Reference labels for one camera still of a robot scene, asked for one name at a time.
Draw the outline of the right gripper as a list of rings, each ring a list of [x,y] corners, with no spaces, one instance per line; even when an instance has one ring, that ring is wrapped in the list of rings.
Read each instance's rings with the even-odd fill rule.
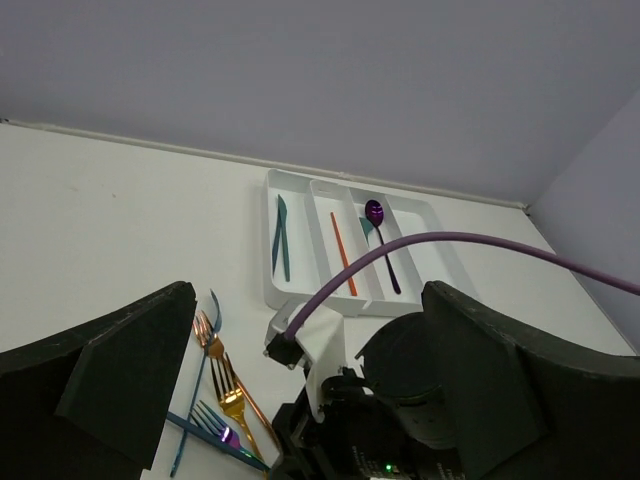
[[[462,479],[455,429],[421,312],[381,327],[358,352],[362,371],[323,381],[323,421],[306,392],[273,420],[282,452],[272,479]]]

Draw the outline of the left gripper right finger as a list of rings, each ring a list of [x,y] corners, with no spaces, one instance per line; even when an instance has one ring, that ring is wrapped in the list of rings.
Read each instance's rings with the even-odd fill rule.
[[[422,304],[467,478],[638,478],[638,357],[563,340],[441,281]]]

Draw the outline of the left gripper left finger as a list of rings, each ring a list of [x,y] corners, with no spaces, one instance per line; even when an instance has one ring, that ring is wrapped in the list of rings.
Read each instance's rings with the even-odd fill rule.
[[[196,309],[179,281],[1,355],[4,479],[138,479],[151,469]]]

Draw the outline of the dark blue metal fork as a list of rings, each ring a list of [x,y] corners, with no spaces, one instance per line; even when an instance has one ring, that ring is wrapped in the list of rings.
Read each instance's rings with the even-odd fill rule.
[[[172,412],[167,413],[166,419],[174,425],[180,427],[184,432],[188,432],[190,435],[193,435],[196,438],[204,441],[206,444],[258,471],[268,472],[270,470],[269,466],[267,466],[253,454],[249,453],[246,449],[236,448],[231,444],[222,441],[219,436],[207,432],[206,430],[192,424],[191,422],[179,417]]]

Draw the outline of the orange chopstick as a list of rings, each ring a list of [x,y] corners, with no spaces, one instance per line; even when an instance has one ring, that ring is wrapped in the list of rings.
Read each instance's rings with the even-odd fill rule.
[[[348,260],[347,254],[346,254],[346,250],[344,247],[344,243],[342,240],[342,236],[341,236],[341,232],[338,226],[338,222],[336,219],[336,215],[333,211],[330,212],[330,218],[331,218],[331,222],[332,222],[332,226],[333,226],[333,230],[334,230],[334,234],[336,237],[336,242],[338,245],[338,249],[339,249],[339,253],[340,253],[340,258],[343,264],[343,268],[346,269],[350,266],[350,262]],[[354,282],[354,279],[352,277],[349,277],[347,280],[347,284],[349,287],[349,291],[351,296],[353,297],[357,297],[358,296],[358,291],[357,291],[357,287],[356,284]]]

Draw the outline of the teal plastic spoon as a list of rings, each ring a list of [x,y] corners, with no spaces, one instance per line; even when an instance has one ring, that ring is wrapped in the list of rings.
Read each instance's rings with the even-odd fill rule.
[[[365,241],[367,244],[370,244],[369,236],[370,236],[370,233],[374,230],[374,226],[370,222],[370,220],[366,217],[360,217],[359,221],[360,221],[360,225],[363,231]]]

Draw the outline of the dark blue plastic knife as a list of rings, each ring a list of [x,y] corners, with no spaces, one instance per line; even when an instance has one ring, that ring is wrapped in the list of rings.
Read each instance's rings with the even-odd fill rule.
[[[280,238],[281,238],[281,224],[278,222],[276,224],[276,229],[275,229],[274,238],[272,242],[272,250],[271,250],[272,274],[275,273],[275,269],[277,265]]]

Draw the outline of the purple metal spoon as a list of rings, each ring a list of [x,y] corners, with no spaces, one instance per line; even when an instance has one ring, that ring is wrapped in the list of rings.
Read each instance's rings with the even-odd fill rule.
[[[365,204],[365,217],[366,219],[371,223],[371,225],[374,227],[380,244],[383,245],[384,244],[384,239],[380,230],[380,226],[382,225],[383,221],[384,221],[384,210],[383,207],[381,205],[381,203],[375,199],[370,199],[366,202]],[[401,287],[399,285],[398,279],[395,275],[393,266],[391,264],[390,258],[387,254],[384,255],[385,258],[385,262],[387,265],[387,269],[388,269],[388,273],[390,276],[390,280],[391,280],[391,284],[392,284],[392,288],[394,290],[394,292],[397,295],[400,295],[402,293],[401,291]]]

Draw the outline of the teal plastic knife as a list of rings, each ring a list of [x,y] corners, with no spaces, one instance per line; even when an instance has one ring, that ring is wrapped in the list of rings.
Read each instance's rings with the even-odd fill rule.
[[[278,196],[278,226],[280,227],[279,238],[282,246],[282,257],[285,281],[289,282],[291,278],[290,256],[287,235],[287,207],[281,195]]]

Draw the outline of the iridescent rainbow fork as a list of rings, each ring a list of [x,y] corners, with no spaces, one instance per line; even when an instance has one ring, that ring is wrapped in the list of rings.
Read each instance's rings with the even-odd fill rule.
[[[259,455],[246,449],[240,441],[239,434],[232,429],[210,406],[200,400],[192,409],[190,417],[197,426],[207,430],[223,443],[235,448],[249,458],[265,463]]]

